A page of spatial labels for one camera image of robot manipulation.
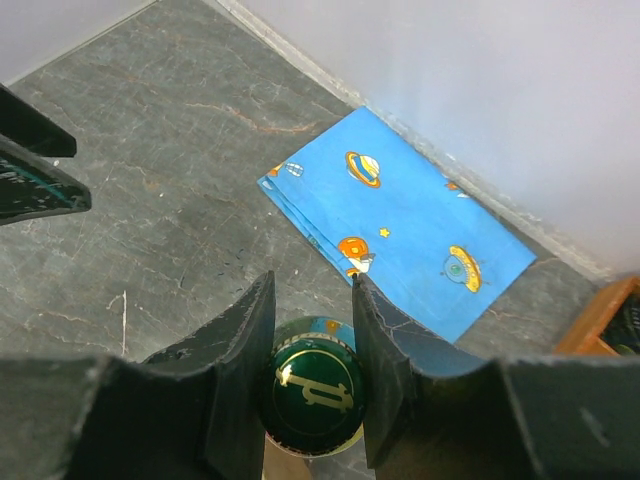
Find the green glass bottle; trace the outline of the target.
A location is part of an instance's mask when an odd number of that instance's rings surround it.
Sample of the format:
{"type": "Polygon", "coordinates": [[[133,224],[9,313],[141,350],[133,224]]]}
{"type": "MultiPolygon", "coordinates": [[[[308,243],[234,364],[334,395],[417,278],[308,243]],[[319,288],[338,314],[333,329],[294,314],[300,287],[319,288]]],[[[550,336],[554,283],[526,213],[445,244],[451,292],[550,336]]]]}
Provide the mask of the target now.
{"type": "Polygon", "coordinates": [[[285,452],[314,458],[352,447],[367,410],[353,327],[326,316],[277,327],[257,394],[267,438],[285,452]]]}

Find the brown canvas tote bag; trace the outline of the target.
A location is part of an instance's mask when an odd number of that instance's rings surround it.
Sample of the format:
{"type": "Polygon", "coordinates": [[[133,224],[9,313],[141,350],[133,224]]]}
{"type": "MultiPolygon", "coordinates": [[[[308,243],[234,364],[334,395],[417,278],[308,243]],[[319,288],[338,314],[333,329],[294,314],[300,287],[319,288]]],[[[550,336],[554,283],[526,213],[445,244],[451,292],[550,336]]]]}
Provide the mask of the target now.
{"type": "Polygon", "coordinates": [[[306,462],[276,446],[270,440],[265,441],[263,480],[312,480],[312,474],[306,462]]]}

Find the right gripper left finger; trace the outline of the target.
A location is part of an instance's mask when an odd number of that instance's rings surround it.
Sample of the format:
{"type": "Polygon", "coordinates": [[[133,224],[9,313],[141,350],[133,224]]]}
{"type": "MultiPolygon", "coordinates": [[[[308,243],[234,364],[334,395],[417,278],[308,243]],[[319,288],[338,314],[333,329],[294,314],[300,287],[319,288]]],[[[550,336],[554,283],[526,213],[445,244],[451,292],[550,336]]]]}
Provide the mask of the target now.
{"type": "Polygon", "coordinates": [[[275,276],[146,360],[1,359],[5,479],[257,479],[257,381],[274,338],[275,276]]]}

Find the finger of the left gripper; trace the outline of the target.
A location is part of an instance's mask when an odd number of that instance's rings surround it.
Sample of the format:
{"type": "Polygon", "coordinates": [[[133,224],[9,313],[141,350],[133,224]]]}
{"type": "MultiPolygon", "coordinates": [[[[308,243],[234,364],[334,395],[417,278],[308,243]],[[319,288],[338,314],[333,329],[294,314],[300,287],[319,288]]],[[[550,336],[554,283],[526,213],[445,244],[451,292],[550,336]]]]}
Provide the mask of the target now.
{"type": "Polygon", "coordinates": [[[65,129],[1,85],[1,134],[43,157],[72,158],[77,141],[65,129]]]}
{"type": "Polygon", "coordinates": [[[38,155],[1,136],[1,223],[82,213],[90,190],[38,155]]]}

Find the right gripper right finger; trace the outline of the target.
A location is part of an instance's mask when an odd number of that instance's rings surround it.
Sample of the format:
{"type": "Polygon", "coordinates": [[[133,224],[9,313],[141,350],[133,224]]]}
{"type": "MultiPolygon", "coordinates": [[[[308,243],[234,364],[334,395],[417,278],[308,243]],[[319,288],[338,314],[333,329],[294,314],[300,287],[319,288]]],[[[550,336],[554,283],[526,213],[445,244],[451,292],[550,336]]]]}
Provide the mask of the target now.
{"type": "Polygon", "coordinates": [[[380,479],[635,479],[639,361],[484,360],[353,283],[367,381],[364,442],[380,479]]]}

